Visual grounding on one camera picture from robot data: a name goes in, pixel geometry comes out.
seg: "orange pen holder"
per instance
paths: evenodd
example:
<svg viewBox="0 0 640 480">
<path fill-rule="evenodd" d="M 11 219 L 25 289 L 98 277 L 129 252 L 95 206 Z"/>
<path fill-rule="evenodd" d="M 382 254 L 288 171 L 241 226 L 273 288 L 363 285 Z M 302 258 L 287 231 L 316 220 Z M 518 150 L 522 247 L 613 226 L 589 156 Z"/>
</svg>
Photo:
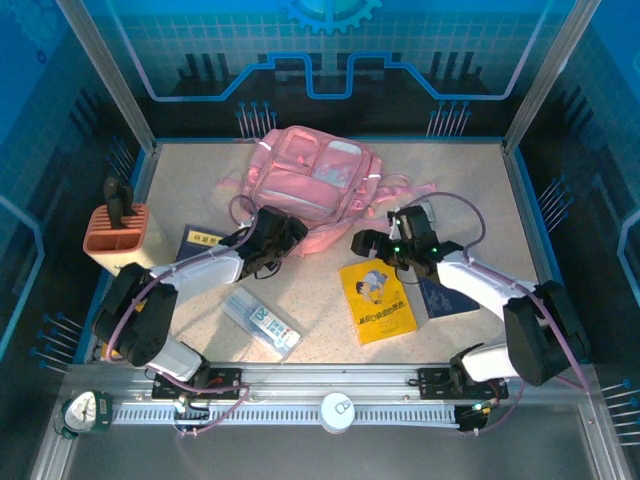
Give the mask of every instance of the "orange pen holder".
<svg viewBox="0 0 640 480">
<path fill-rule="evenodd" d="M 133 210 L 136 216 L 122 217 L 127 228 L 114 230 L 107 206 L 96 208 L 84 237 L 85 253 L 114 276 L 129 263 L 149 268 L 173 263 L 176 259 L 175 250 L 151 216 L 149 207 L 134 203 Z"/>
</svg>

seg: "yellow book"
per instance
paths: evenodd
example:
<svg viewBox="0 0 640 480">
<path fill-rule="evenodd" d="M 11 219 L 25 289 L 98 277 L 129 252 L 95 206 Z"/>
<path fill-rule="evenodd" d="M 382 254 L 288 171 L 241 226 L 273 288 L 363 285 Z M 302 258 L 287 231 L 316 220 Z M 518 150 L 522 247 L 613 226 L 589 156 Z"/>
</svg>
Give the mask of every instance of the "yellow book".
<svg viewBox="0 0 640 480">
<path fill-rule="evenodd" d="M 340 278 L 361 345 L 418 329 L 404 286 L 382 260 L 343 267 Z"/>
</svg>

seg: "backpack strap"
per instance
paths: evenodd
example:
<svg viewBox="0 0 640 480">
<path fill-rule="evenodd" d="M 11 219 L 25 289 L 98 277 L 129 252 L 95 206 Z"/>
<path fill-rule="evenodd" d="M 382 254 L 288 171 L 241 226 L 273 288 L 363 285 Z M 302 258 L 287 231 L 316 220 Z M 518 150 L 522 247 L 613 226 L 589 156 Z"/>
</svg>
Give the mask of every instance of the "backpack strap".
<svg viewBox="0 0 640 480">
<path fill-rule="evenodd" d="M 421 195 L 426 193 L 431 193 L 436 191 L 436 186 L 434 183 L 425 183 L 424 185 L 417 185 L 412 187 L 409 183 L 409 180 L 404 175 L 388 175 L 384 177 L 380 183 L 385 181 L 388 178 L 395 177 L 402 179 L 405 182 L 405 185 L 383 185 L 378 186 L 376 190 L 376 194 L 371 201 L 371 205 L 377 205 L 379 203 L 388 202 L 396 199 L 400 195 L 411 195 L 415 198 L 418 198 Z"/>
</svg>

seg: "gear logo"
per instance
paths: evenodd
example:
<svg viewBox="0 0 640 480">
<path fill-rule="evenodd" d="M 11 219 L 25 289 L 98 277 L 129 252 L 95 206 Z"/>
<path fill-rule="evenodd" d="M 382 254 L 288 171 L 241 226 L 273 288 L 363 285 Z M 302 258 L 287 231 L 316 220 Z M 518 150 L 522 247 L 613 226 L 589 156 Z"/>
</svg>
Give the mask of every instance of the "gear logo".
<svg viewBox="0 0 640 480">
<path fill-rule="evenodd" d="M 321 30 L 327 35 L 336 30 L 347 33 L 347 27 L 360 27 L 360 21 L 372 18 L 371 11 L 381 7 L 381 0 L 281 0 L 290 20 L 300 27 L 310 27 L 313 33 Z"/>
</svg>

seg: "blue book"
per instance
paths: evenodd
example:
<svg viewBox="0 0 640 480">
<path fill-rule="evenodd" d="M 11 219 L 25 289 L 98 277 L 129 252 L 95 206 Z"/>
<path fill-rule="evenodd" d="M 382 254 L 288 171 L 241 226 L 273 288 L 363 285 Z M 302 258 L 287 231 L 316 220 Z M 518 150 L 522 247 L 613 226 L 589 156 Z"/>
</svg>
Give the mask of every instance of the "blue book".
<svg viewBox="0 0 640 480">
<path fill-rule="evenodd" d="M 176 261 L 191 258 L 199 253 L 206 252 L 222 240 L 226 235 L 210 228 L 187 225 L 184 227 L 180 249 L 176 255 Z"/>
<path fill-rule="evenodd" d="M 418 281 L 429 318 L 480 310 L 480 304 L 463 293 L 432 282 L 428 278 L 420 277 Z"/>
</svg>

